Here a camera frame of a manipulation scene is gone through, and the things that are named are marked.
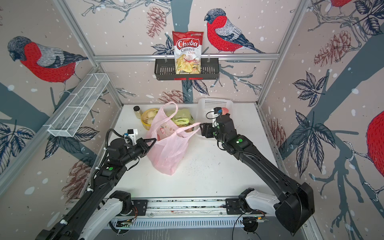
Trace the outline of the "pink plastic bag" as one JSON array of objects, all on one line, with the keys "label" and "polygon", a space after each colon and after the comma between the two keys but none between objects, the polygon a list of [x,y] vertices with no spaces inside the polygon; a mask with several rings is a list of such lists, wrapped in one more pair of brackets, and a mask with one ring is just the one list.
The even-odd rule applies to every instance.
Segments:
[{"label": "pink plastic bag", "polygon": [[189,139],[199,132],[199,123],[178,127],[173,118],[179,111],[174,102],[163,105],[154,116],[146,138],[155,139],[147,157],[162,174],[173,175],[187,152]]}]

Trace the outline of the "green plastic bag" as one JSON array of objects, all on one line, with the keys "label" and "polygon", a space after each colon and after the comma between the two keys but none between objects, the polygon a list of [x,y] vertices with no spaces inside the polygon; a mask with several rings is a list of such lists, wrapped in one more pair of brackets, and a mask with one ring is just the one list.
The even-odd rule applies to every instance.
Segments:
[{"label": "green plastic bag", "polygon": [[190,109],[187,108],[178,109],[177,113],[171,118],[171,120],[180,128],[192,125],[196,122]]}]

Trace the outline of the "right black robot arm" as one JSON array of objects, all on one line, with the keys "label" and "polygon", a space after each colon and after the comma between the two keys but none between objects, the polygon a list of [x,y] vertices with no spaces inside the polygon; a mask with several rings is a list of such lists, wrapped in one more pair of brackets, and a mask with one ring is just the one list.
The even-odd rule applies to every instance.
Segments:
[{"label": "right black robot arm", "polygon": [[295,234],[315,213],[314,191],[298,183],[273,165],[244,135],[237,133],[230,114],[219,115],[214,123],[199,125],[202,136],[214,138],[222,149],[253,170],[278,199],[272,205],[278,221]]}]

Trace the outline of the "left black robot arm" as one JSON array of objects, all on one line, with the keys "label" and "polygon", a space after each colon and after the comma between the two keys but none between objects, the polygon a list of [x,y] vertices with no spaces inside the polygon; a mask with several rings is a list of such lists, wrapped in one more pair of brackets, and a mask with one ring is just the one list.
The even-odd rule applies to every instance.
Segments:
[{"label": "left black robot arm", "polygon": [[51,230],[42,230],[38,240],[93,240],[118,214],[134,207],[131,194],[113,191],[128,171],[126,165],[147,155],[156,139],[139,138],[131,145],[117,138],[107,145],[106,157],[90,180],[90,186],[75,206]]}]

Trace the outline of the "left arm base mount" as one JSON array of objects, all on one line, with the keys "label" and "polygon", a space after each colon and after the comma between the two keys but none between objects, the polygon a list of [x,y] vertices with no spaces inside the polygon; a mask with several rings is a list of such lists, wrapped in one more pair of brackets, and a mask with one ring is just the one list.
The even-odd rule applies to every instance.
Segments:
[{"label": "left arm base mount", "polygon": [[124,191],[115,191],[113,192],[108,199],[119,200],[122,203],[122,211],[119,213],[119,216],[145,216],[148,200],[133,200],[131,193]]}]

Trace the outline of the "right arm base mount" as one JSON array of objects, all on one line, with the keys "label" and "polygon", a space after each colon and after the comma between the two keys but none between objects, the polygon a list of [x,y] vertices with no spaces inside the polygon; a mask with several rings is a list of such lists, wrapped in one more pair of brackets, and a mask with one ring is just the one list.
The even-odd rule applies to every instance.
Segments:
[{"label": "right arm base mount", "polygon": [[226,199],[225,204],[222,205],[222,208],[226,209],[227,215],[262,214],[264,216],[265,212],[251,209],[249,204],[246,202],[246,197],[254,190],[254,188],[248,188],[239,194],[237,198]]}]

